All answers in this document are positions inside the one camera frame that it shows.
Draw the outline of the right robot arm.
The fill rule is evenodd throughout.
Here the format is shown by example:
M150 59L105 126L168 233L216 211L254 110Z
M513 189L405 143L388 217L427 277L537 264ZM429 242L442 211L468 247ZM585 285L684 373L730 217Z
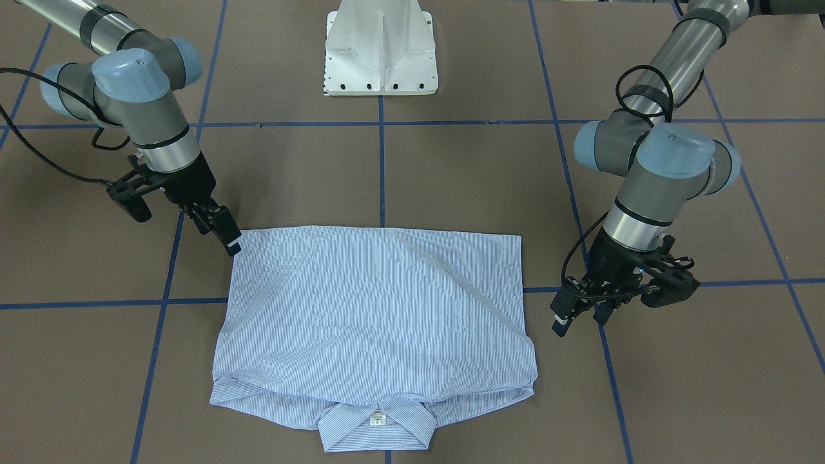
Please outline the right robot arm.
M26 1L41 15L97 54L94 62L54 65L42 74L41 95L53 111L100 129L122 128L136 154L131 171L99 180L113 202L137 222L152 213L144 196L163 191L213 234L229 256L240 252L233 215L212 198L214 174L189 128L175 91L200 79L203 62L186 39L161 39L110 5L97 1Z

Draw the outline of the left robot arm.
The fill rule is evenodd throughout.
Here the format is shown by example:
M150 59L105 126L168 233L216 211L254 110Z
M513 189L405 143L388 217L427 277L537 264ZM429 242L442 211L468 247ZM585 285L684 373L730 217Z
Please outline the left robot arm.
M577 133L576 161L623 182L608 211L586 230L593 241L584 276L569 276L568 262L561 267L561 287L549 306L558 336L589 309L604 325L634 298L657 308L684 302L699 288L693 259L672 255L675 238L668 230L684 203L730 187L741 158L730 144L673 117L754 10L752 1L690 1L652 62L622 74L636 75L636 83L623 88L617 80L613 114Z

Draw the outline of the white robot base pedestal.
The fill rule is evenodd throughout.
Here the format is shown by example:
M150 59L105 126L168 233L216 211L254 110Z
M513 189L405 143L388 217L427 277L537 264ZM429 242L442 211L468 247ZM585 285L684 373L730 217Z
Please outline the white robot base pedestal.
M333 97L429 96L439 88L434 21L418 1L342 1L326 17Z

